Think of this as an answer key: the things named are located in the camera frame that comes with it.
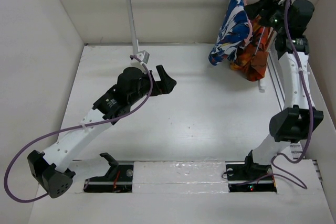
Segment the blue white red patterned trousers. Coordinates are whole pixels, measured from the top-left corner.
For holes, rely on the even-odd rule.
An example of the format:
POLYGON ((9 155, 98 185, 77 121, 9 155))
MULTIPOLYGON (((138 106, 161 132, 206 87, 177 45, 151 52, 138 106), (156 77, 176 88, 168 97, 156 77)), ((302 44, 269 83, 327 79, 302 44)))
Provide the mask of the blue white red patterned trousers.
POLYGON ((229 0, 216 43, 208 56, 210 64, 216 66, 224 60, 234 62, 240 46, 251 38, 252 28, 244 6, 244 0, 229 0))

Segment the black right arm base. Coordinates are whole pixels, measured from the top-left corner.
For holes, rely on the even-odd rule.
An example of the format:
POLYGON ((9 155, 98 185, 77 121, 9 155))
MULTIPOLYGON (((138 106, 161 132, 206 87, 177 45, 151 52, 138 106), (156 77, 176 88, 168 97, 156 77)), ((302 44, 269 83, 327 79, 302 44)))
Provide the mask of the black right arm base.
POLYGON ((273 177, 266 177, 272 173, 270 165, 248 168, 245 162, 225 162, 225 167, 222 178, 230 193, 277 192, 273 177))

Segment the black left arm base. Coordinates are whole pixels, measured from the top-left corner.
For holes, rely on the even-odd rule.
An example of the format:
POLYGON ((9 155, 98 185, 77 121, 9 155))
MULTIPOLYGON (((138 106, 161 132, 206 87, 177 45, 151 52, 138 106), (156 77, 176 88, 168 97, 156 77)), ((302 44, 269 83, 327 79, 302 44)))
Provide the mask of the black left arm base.
POLYGON ((134 162, 120 162, 104 176, 85 180, 83 191, 86 193, 131 193, 133 185, 134 162))

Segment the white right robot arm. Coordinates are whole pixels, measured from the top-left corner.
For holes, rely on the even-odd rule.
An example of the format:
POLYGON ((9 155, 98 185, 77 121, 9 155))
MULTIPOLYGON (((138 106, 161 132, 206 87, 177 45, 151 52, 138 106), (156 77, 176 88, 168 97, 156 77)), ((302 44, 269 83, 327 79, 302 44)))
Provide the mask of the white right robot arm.
POLYGON ((246 156, 243 173, 254 179, 264 174, 271 159, 290 144, 307 140, 322 122, 322 111, 316 110, 309 90, 309 44, 303 34, 314 12, 308 0, 295 0, 286 6, 281 0, 259 0, 245 6, 248 18, 259 17, 259 24, 277 33, 275 49, 282 69, 285 102, 281 112, 269 123, 269 135, 246 156))

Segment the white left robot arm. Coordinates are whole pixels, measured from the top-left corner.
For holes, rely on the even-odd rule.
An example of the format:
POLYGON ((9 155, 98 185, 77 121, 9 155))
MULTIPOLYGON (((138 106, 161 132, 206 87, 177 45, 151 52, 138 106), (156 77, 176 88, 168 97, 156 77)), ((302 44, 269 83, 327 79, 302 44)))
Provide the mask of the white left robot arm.
POLYGON ((117 82, 92 106, 78 129, 70 130, 62 139, 44 149, 32 151, 28 164, 32 176, 51 198, 60 197, 72 185, 77 172, 69 168, 72 160, 99 134, 128 116, 131 107, 143 97, 169 94, 177 82, 162 65, 156 67, 160 80, 136 67, 127 67, 117 82))

